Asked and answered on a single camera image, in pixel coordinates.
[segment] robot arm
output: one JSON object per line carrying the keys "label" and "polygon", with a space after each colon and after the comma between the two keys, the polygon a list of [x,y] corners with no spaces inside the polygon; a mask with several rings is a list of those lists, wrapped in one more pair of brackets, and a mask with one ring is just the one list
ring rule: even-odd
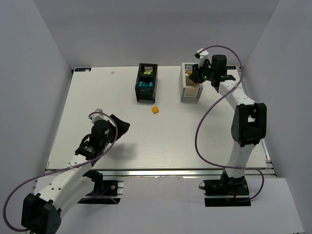
{"label": "robot arm", "polygon": [[[128,131],[130,124],[121,121],[114,115],[110,117],[117,125],[117,139],[119,139]],[[75,155],[68,163],[68,167],[71,169],[57,175],[48,186],[36,195],[29,194],[24,199],[22,226],[37,234],[54,234],[59,229],[64,215],[82,197],[92,191],[97,191],[98,187],[102,185],[102,174],[91,171],[95,162],[72,168],[101,155],[116,136],[114,125],[105,120],[104,115],[94,114],[91,116],[91,120],[94,126],[91,133],[83,138]]]}
{"label": "robot arm", "polygon": [[[201,59],[201,65],[193,65],[189,78],[194,83],[208,80],[218,93],[225,95],[237,84],[235,78],[227,74],[226,56],[214,55],[210,64],[206,57],[208,52],[202,53],[204,54],[195,55]],[[267,108],[264,103],[256,103],[250,99],[240,86],[229,93],[226,100],[235,111],[231,127],[234,144],[227,166],[245,168],[251,152],[266,135]],[[244,175],[243,169],[226,168],[221,176],[220,185],[226,193],[237,191],[245,181]]]}

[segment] yellow lego brick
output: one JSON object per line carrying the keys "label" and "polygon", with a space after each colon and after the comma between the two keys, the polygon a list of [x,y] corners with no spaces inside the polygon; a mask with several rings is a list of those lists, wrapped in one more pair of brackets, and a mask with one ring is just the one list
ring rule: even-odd
{"label": "yellow lego brick", "polygon": [[157,114],[157,113],[159,112],[158,107],[154,106],[154,107],[152,108],[152,112],[153,112],[154,114]]}

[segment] blue object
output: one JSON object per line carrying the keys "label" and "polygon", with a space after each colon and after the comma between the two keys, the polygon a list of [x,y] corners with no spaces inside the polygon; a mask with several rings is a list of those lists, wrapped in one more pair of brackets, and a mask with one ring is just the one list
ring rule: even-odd
{"label": "blue object", "polygon": [[150,82],[149,84],[147,84],[147,83],[141,81],[138,85],[139,85],[139,87],[152,87],[153,82]]}
{"label": "blue object", "polygon": [[107,189],[106,189],[106,190],[104,190],[104,192],[102,192],[102,193],[100,194],[100,196],[101,196],[101,195],[103,195],[104,193],[106,193],[106,191],[107,191]]}

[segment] white tabletop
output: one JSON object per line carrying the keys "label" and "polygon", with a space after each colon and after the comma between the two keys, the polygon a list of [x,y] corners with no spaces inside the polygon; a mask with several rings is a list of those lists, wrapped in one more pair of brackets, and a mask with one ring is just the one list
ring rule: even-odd
{"label": "white tabletop", "polygon": [[[129,131],[94,169],[201,169],[214,168],[198,158],[194,137],[207,109],[220,97],[209,82],[198,103],[180,102],[180,66],[159,66],[155,104],[137,102],[138,67],[93,67],[74,72],[48,169],[63,168],[81,139],[92,128],[88,115],[96,108],[131,124]],[[228,74],[239,78],[237,70]],[[152,107],[159,108],[158,114]],[[232,151],[234,110],[221,101],[207,116],[198,135],[200,152],[208,160],[225,165]],[[257,145],[248,167],[265,168],[265,152]]]}
{"label": "white tabletop", "polygon": [[[35,194],[55,176],[40,178]],[[129,177],[118,205],[77,204],[57,234],[292,234],[303,228],[285,179],[266,179],[250,207],[205,207],[200,178]],[[247,178],[251,195],[261,179]]]}

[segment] white enclosure wall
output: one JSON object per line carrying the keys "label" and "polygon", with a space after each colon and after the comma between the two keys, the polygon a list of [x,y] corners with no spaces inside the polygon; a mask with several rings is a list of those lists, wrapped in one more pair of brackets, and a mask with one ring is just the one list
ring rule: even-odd
{"label": "white enclosure wall", "polygon": [[[66,62],[180,65],[227,45],[246,62],[279,0],[34,0]],[[212,53],[227,53],[223,49]],[[228,53],[230,63],[237,63]]]}
{"label": "white enclosure wall", "polygon": [[[24,180],[44,172],[71,73],[32,0],[0,1],[0,206]],[[29,183],[8,218],[20,227]],[[0,233],[10,231],[0,219]]]}
{"label": "white enclosure wall", "polygon": [[312,1],[282,0],[250,56],[245,84],[268,106],[267,144],[312,234]]}

